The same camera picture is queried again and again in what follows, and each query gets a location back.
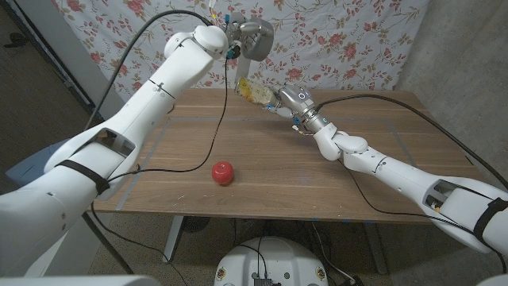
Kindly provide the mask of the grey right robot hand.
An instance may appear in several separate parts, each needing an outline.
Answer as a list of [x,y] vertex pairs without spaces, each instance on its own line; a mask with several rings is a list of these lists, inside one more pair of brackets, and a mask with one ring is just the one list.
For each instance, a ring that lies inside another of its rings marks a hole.
[[265,107],[270,113],[283,118],[312,118],[315,114],[315,104],[308,90],[296,85],[284,85],[275,94],[275,102]]

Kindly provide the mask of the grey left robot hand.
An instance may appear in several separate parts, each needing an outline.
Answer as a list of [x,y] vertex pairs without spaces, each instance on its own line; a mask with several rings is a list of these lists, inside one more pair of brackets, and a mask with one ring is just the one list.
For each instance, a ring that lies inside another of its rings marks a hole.
[[263,53],[271,49],[271,28],[259,18],[247,20],[242,13],[231,13],[226,32],[230,41],[239,43],[245,53]]

